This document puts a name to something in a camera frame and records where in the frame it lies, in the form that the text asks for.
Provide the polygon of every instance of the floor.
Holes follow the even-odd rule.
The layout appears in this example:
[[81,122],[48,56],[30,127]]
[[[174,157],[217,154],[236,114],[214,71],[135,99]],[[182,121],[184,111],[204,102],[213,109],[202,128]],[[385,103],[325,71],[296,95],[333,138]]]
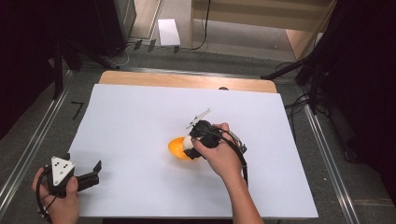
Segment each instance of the floor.
[[[177,0],[163,0],[163,7],[158,15],[160,19],[176,19],[179,30],[181,47],[186,46],[186,37],[183,31],[187,28],[184,16],[188,1],[183,1],[186,6],[174,7]],[[172,12],[171,9],[179,9],[180,12]],[[201,43],[202,37],[199,32],[203,31],[201,21],[195,21],[194,46]],[[237,30],[244,28],[245,32],[256,35],[241,36]],[[257,27],[238,27],[227,23],[210,22],[208,24],[208,38],[202,49],[196,51],[181,50],[174,53],[172,49],[161,48],[159,42],[152,51],[148,46],[132,50],[127,54],[119,54],[110,60],[115,63],[125,63],[121,70],[135,70],[142,68],[165,69],[167,71],[194,71],[226,74],[229,77],[260,78],[275,72],[283,62],[293,62],[293,53],[286,38],[284,30],[271,29],[265,34],[257,35],[262,30],[254,30]],[[154,28],[152,39],[157,39],[158,28]],[[43,164],[49,163],[53,155],[65,153],[70,147],[76,134],[78,125],[90,99],[92,86],[97,83],[100,75],[105,71],[92,60],[81,57],[84,66],[80,72],[70,72],[65,77],[69,80],[68,92],[62,101],[52,101],[53,86],[46,89],[36,102],[26,111],[20,120],[14,125],[9,134],[0,141],[2,158],[0,163],[4,167],[0,172],[0,184],[4,186],[9,180],[14,167],[18,166],[19,158],[26,155],[23,151],[28,148],[35,153],[31,155],[23,179],[14,183],[18,187],[8,195],[10,201],[6,203],[7,210],[0,213],[1,223],[44,223],[35,213],[35,200],[30,190],[32,176],[35,170]],[[281,94],[284,104],[291,104],[305,91],[293,82],[297,71],[286,74],[285,77],[275,80],[276,88]],[[78,113],[78,106],[71,102],[85,103]],[[48,129],[37,136],[35,130],[40,127],[48,109],[54,108],[56,116],[50,117]],[[345,160],[343,145],[335,132],[332,122],[325,115],[318,114],[314,119],[310,118],[309,110],[302,107],[302,111],[295,115],[294,126],[296,129],[296,145],[307,176],[308,184],[312,190],[317,205],[319,218],[308,220],[282,220],[281,223],[396,223],[396,209],[391,203],[388,194],[384,190],[379,176],[369,166],[360,163],[351,163]],[[313,131],[315,120],[318,122],[323,136],[325,137],[324,149],[318,143],[320,136]],[[37,145],[32,146],[31,140],[37,140]],[[325,162],[326,156],[331,156],[334,166],[329,167]],[[342,197],[337,193],[340,187],[335,182],[334,173],[341,177],[345,187],[346,196],[351,200],[356,218],[347,217],[343,211]],[[266,219],[266,223],[277,223],[277,220]],[[102,223],[101,218],[82,218],[79,223]]]

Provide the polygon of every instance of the human hand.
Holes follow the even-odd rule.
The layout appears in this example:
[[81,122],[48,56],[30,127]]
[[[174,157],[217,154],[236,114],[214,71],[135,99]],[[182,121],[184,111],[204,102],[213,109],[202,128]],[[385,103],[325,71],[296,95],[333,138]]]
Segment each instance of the human hand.
[[[224,131],[230,131],[228,123],[214,124],[214,126]],[[222,136],[233,142],[233,138],[229,134],[223,133]],[[214,148],[205,147],[198,139],[191,139],[191,141],[194,148],[207,159],[213,171],[224,181],[241,177],[241,161],[224,140],[220,140],[219,145]]]
[[[35,192],[37,181],[40,175],[44,172],[44,168],[40,168],[35,174],[32,189]],[[75,224],[79,216],[79,203],[78,203],[78,181],[75,176],[71,177],[66,185],[66,197],[53,199],[55,196],[50,195],[49,190],[44,185],[40,184],[40,198],[43,205],[49,207],[48,212],[52,223],[59,224]]]

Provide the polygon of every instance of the white paper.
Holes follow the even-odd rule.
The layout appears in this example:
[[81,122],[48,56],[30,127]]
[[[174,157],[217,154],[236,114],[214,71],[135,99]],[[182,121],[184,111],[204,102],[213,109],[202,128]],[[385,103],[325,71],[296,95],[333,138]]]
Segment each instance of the white paper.
[[180,37],[178,36],[175,20],[158,20],[158,28],[162,46],[180,45]]
[[207,161],[179,161],[168,143],[202,111],[247,145],[249,191],[262,217],[317,217],[277,93],[95,85],[70,148],[76,175],[102,160],[100,183],[79,194],[83,217],[231,217]]

